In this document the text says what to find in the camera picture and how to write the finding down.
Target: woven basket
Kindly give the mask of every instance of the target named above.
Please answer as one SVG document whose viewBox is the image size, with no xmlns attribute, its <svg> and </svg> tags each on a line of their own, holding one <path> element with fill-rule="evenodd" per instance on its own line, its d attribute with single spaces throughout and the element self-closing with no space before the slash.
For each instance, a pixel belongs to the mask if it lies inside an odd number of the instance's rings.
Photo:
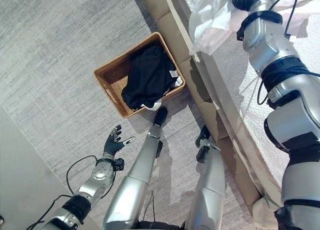
<svg viewBox="0 0 320 230">
<path fill-rule="evenodd" d="M 123 54 L 116 57 L 114 60 L 110 61 L 109 63 L 105 64 L 104 66 L 94 71 L 94 76 L 98 81 L 99 85 L 102 87 L 103 91 L 109 97 L 109 99 L 114 104 L 115 108 L 123 118 L 130 117 L 145 109 L 145 107 L 141 107 L 136 111 L 130 109 L 126 105 L 126 103 L 123 101 L 121 93 L 123 88 L 127 85 L 127 82 L 128 82 L 128 73 L 131 66 L 130 55 L 133 52 L 153 42 L 161 43 L 165 52 L 168 54 L 169 58 L 174 64 L 178 75 L 182 79 L 182 84 L 178 87 L 173 88 L 169 92 L 167 92 L 162 97 L 162 99 L 165 99 L 170 95 L 180 91 L 186 85 L 186 81 L 183 75 L 181 74 L 174 58 L 172 57 L 172 54 L 170 53 L 163 37 L 158 32 L 152 33 L 150 36 L 148 36 L 146 39 L 144 39 L 143 41 L 141 41 L 131 49 L 127 50 Z"/>
</svg>

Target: floor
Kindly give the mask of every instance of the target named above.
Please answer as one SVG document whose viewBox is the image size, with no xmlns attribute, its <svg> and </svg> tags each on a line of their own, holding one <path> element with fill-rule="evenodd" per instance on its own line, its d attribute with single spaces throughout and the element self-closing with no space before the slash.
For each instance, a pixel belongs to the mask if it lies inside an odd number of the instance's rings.
<svg viewBox="0 0 320 230">
<path fill-rule="evenodd" d="M 0 103 L 45 162 L 65 184 L 68 167 L 90 154 L 101 155 L 111 129 L 137 140 L 117 155 L 125 170 L 110 194 L 90 213 L 101 225 L 106 208 L 139 152 L 154 112 L 122 119 L 93 77 L 93 70 L 155 29 L 137 0 L 0 0 Z M 204 125 L 185 88 L 163 102 L 168 118 L 151 184 L 158 221 L 181 224 L 188 212 L 201 166 L 194 141 Z M 93 162 L 71 173 L 79 187 Z M 255 229 L 226 170 L 222 229 Z M 152 208 L 146 220 L 152 219 Z"/>
</svg>

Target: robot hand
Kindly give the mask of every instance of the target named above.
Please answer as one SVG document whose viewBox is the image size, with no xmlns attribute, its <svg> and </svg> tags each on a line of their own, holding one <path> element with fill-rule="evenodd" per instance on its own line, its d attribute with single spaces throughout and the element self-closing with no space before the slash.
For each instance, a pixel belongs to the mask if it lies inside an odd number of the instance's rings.
<svg viewBox="0 0 320 230">
<path fill-rule="evenodd" d="M 132 136 L 125 141 L 120 141 L 121 137 L 121 126 L 116 126 L 110 133 L 104 145 L 104 153 L 115 155 L 120 149 L 122 149 L 125 145 L 133 142 L 136 137 Z"/>
</svg>

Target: silver robot leg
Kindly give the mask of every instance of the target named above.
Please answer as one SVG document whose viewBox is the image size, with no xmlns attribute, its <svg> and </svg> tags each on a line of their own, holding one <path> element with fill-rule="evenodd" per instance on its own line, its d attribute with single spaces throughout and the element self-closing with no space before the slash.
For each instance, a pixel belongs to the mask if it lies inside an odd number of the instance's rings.
<svg viewBox="0 0 320 230">
<path fill-rule="evenodd" d="M 166 116 L 167 110 L 165 108 L 159 109 L 154 125 L 150 128 L 138 157 L 117 189 L 104 216 L 103 230 L 132 229 L 138 221 L 154 161 L 157 152 L 159 153 L 162 147 L 160 141 L 161 124 Z"/>
<path fill-rule="evenodd" d="M 207 139 L 197 160 L 203 170 L 185 221 L 186 230 L 219 230 L 225 201 L 225 168 L 220 150 Z"/>
</svg>

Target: clothing label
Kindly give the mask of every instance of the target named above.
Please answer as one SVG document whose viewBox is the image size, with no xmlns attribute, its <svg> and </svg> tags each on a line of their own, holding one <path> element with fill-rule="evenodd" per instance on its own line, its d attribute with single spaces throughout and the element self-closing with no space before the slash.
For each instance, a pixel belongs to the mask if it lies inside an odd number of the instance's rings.
<svg viewBox="0 0 320 230">
<path fill-rule="evenodd" d="M 180 86 L 182 85 L 182 79 L 181 77 L 178 77 L 177 80 L 175 81 L 175 83 L 173 84 L 174 87 Z"/>
<path fill-rule="evenodd" d="M 172 78 L 179 76 L 177 71 L 169 71 L 169 72 L 170 72 Z"/>
</svg>

